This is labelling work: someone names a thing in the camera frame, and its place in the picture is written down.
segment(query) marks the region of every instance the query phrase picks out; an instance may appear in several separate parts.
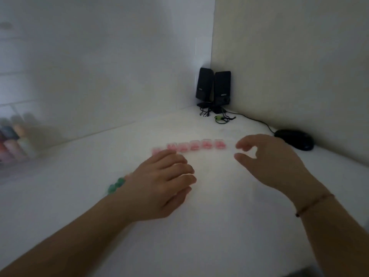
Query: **desk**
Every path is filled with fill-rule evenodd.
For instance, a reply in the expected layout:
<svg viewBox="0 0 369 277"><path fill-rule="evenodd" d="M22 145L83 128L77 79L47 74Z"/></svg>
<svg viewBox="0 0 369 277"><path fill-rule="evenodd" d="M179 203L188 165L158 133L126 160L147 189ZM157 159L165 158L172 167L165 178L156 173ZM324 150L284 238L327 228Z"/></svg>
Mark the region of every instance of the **desk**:
<svg viewBox="0 0 369 277"><path fill-rule="evenodd" d="M2 173L0 268L81 215L152 147L224 139L224 151L185 156L197 183L169 218L118 237L93 276L283 276L314 262L292 203L233 158L234 144L267 127L238 116L225 125L190 107L53 147ZM296 151L360 224L369 219L369 168L316 147Z"/></svg>

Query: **pink keycap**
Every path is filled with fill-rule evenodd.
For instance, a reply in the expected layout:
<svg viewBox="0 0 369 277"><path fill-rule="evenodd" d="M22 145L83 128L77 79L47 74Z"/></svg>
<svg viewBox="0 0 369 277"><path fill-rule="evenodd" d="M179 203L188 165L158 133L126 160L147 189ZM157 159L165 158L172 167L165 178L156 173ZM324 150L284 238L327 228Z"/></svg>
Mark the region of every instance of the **pink keycap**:
<svg viewBox="0 0 369 277"><path fill-rule="evenodd" d="M222 139L216 139L214 140L214 143L215 143L215 148L217 149L225 149L227 147L224 140Z"/></svg>
<svg viewBox="0 0 369 277"><path fill-rule="evenodd" d="M161 152L163 149L162 148L153 148L151 150L152 155L156 155L157 153Z"/></svg>
<svg viewBox="0 0 369 277"><path fill-rule="evenodd" d="M201 141L201 146L204 149L211 149L213 147L213 143L211 141L211 139L204 139Z"/></svg>
<svg viewBox="0 0 369 277"><path fill-rule="evenodd" d="M166 145L166 148L167 148L167 149L172 149L172 150L174 150L174 151L177 151L177 150L178 150L177 143L170 143L170 144L167 144L167 145Z"/></svg>
<svg viewBox="0 0 369 277"><path fill-rule="evenodd" d="M190 142L190 150L198 151L200 149L201 142L199 140L193 140Z"/></svg>
<svg viewBox="0 0 369 277"><path fill-rule="evenodd" d="M179 143L178 144L178 152L180 153L185 153L187 151L189 151L190 149L190 144L189 143Z"/></svg>

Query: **finger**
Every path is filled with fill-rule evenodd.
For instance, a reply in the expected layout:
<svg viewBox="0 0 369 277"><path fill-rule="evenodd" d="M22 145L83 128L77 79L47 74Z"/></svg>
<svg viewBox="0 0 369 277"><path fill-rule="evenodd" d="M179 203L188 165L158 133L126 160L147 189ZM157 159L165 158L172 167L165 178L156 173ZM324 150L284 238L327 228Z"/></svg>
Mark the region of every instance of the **finger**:
<svg viewBox="0 0 369 277"><path fill-rule="evenodd" d="M160 173L164 179L169 181L183 174L194 174L195 170L189 164L179 163L161 170Z"/></svg>
<svg viewBox="0 0 369 277"><path fill-rule="evenodd" d="M179 191L175 196L173 196L163 207L162 217L168 217L173 213L179 206L183 204L186 199L187 194L192 190L190 186Z"/></svg>
<svg viewBox="0 0 369 277"><path fill-rule="evenodd" d="M269 135L257 134L248 135L239 140L236 144L237 149L243 149L244 151L250 150L253 146L260 146L264 144L267 139L270 138Z"/></svg>
<svg viewBox="0 0 369 277"><path fill-rule="evenodd" d="M253 172L254 170L254 166L255 166L255 162L256 160L254 158L250 158L249 156L245 155L245 154L241 154L241 153L236 153L234 155L234 158L243 166L245 167L248 171Z"/></svg>
<svg viewBox="0 0 369 277"><path fill-rule="evenodd" d="M196 183L197 179L194 175L182 175L166 183L166 196L172 197L177 192Z"/></svg>
<svg viewBox="0 0 369 277"><path fill-rule="evenodd" d="M177 163L187 163L187 159L181 154L170 154L155 163L155 168L165 169Z"/></svg>
<svg viewBox="0 0 369 277"><path fill-rule="evenodd" d="M152 157L148 158L147 160L145 160L142 164L151 164L151 163L156 163L159 160L165 158L168 155L171 154L176 154L177 152L171 149L165 149L163 151L158 152L156 155L153 155Z"/></svg>

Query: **speaker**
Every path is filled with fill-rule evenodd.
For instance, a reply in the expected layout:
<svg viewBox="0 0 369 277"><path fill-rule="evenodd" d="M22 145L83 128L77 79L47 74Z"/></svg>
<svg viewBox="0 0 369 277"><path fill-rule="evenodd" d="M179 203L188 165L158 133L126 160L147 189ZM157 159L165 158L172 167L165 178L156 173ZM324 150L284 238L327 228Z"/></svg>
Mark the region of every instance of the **speaker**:
<svg viewBox="0 0 369 277"><path fill-rule="evenodd" d="M214 106L224 106L231 102L231 72L217 72L214 76Z"/></svg>
<svg viewBox="0 0 369 277"><path fill-rule="evenodd" d="M212 69L201 68L197 81L196 98L210 102L210 93L213 89L214 72Z"/></svg>

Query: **black mouse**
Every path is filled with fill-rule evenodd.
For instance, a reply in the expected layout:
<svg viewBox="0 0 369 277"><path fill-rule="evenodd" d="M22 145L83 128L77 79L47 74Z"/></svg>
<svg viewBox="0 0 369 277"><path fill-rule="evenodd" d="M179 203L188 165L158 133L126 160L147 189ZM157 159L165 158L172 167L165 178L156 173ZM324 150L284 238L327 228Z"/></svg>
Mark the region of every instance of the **black mouse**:
<svg viewBox="0 0 369 277"><path fill-rule="evenodd" d="M282 129L274 133L274 137L283 139L287 144L302 151L311 151L314 148L313 138L302 131Z"/></svg>

